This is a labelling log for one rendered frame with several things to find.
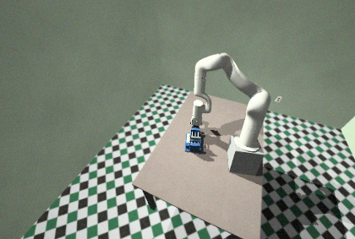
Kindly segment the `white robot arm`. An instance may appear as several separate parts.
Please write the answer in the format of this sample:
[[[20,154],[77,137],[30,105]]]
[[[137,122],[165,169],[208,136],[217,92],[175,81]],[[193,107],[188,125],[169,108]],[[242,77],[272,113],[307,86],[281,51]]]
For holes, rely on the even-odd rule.
[[[202,113],[211,112],[211,99],[205,93],[206,73],[221,68],[228,74],[227,77],[230,82],[250,98],[241,135],[235,137],[234,142],[240,149],[255,152],[259,150],[257,138],[269,108],[270,95],[268,95],[269,93],[266,90],[251,81],[228,54],[217,54],[197,62],[194,77],[194,94],[205,99],[206,105],[204,105],[202,100],[196,100],[192,115],[194,118],[199,119],[202,117]]]

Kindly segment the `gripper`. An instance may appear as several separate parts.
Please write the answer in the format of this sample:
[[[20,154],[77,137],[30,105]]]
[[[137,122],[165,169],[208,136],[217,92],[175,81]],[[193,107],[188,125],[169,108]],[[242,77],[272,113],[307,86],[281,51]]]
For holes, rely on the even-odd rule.
[[[193,119],[193,120],[192,120]],[[199,119],[197,119],[197,118],[194,118],[194,116],[192,116],[192,119],[191,119],[191,125],[196,125],[196,126],[201,126],[201,125],[203,125],[203,123],[202,123],[202,117],[201,118],[199,118]]]

